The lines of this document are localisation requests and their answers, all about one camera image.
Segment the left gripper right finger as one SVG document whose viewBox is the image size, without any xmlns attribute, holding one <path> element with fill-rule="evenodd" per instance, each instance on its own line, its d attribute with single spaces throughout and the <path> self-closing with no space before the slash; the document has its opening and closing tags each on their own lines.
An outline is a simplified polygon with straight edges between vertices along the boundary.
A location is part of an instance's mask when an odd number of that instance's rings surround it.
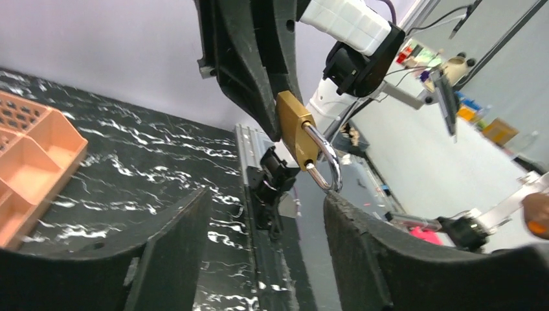
<svg viewBox="0 0 549 311">
<path fill-rule="evenodd" d="M 324 223 L 343 310 L 547 310 L 548 245 L 478 254 L 431 244 L 336 192 Z"/>
</svg>

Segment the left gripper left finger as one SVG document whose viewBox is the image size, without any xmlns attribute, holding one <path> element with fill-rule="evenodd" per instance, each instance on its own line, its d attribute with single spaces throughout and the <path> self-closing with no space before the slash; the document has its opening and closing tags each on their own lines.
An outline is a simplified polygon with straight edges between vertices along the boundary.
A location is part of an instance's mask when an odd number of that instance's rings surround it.
<svg viewBox="0 0 549 311">
<path fill-rule="evenodd" d="M 74 251 L 1 251 L 2 310 L 191 310 L 212 210 L 198 189 Z"/>
</svg>

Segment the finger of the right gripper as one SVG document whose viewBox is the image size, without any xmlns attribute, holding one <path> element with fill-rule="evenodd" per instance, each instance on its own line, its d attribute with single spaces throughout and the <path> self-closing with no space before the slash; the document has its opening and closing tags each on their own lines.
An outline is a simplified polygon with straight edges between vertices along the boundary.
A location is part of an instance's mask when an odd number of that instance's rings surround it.
<svg viewBox="0 0 549 311">
<path fill-rule="evenodd" d="M 213 1 L 214 57 L 217 81 L 235 105 L 269 136 L 281 139 L 279 118 L 254 30 L 250 1 Z"/>
<path fill-rule="evenodd" d="M 302 100 L 295 44 L 297 2 L 253 1 L 252 18 L 262 66 L 273 95 L 290 91 Z"/>
</svg>

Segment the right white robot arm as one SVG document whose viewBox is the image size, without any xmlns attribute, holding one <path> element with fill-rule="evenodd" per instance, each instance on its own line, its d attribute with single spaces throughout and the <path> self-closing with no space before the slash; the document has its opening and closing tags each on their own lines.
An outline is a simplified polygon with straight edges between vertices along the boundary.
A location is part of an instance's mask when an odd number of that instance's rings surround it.
<svg viewBox="0 0 549 311">
<path fill-rule="evenodd" d="M 196 1 L 203 78 L 251 116 L 272 140 L 251 183 L 255 226 L 276 240 L 278 211 L 300 171 L 324 191 L 342 188 L 332 140 L 341 124 L 323 130 L 301 101 L 295 25 L 330 35 L 320 90 L 356 103 L 382 83 L 405 33 L 362 1 Z"/>
</svg>

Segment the person hand in background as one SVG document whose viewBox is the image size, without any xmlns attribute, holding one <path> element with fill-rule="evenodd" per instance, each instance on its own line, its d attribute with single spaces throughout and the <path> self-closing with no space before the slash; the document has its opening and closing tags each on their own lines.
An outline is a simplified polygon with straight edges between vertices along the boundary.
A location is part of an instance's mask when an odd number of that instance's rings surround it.
<svg viewBox="0 0 549 311">
<path fill-rule="evenodd" d="M 534 236 L 548 240 L 548 194 L 536 192 L 522 200 L 523 218 Z"/>
</svg>

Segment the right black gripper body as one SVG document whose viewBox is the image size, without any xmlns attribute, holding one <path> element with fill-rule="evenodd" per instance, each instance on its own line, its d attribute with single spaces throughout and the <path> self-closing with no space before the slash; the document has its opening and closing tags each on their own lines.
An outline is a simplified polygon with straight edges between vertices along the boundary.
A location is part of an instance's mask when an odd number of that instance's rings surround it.
<svg viewBox="0 0 549 311">
<path fill-rule="evenodd" d="M 216 17 L 217 1 L 194 1 L 199 22 L 199 32 L 202 44 L 202 57 L 198 59 L 199 72 L 202 79 L 217 75 L 218 60 L 216 56 Z"/>
</svg>

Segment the brass padlock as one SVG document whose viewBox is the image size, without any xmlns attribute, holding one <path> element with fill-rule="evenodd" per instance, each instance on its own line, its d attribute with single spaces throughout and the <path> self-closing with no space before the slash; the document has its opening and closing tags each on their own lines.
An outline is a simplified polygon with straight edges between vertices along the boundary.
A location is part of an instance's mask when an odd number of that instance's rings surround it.
<svg viewBox="0 0 549 311">
<path fill-rule="evenodd" d="M 308 172 L 322 190 L 341 191 L 342 172 L 339 158 L 331 143 L 317 129 L 312 114 L 290 91 L 277 94 L 276 112 L 282 141 L 301 171 Z M 329 165 L 330 183 L 316 168 L 319 156 L 323 156 Z"/>
</svg>

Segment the monitor on arm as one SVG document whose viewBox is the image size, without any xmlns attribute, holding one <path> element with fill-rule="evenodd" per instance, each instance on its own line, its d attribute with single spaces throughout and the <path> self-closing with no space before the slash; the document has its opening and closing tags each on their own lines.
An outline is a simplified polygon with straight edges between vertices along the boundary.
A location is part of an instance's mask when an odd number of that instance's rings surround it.
<svg viewBox="0 0 549 311">
<path fill-rule="evenodd" d="M 426 82 L 433 84 L 433 90 L 431 91 L 425 87 L 417 97 L 413 97 L 411 94 L 386 81 L 382 82 L 379 90 L 415 110 L 421 109 L 424 105 L 438 104 L 449 136 L 457 141 L 456 123 L 460 102 L 454 92 L 453 86 L 440 66 L 429 70 L 429 78 Z"/>
</svg>

